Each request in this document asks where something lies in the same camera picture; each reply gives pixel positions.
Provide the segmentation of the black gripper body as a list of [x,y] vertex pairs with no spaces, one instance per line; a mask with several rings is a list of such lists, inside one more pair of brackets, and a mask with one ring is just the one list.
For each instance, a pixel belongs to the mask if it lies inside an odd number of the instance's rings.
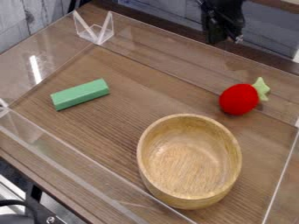
[[202,21],[222,29],[242,30],[246,26],[244,3],[246,0],[198,0]]

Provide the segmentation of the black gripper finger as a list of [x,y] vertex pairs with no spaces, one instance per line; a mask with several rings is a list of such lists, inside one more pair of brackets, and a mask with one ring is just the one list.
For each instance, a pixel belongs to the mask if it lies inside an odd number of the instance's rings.
[[209,44],[216,45],[228,40],[226,19],[216,10],[202,13],[202,27]]
[[244,41],[244,27],[232,25],[229,27],[229,36],[233,39],[234,43],[238,44]]

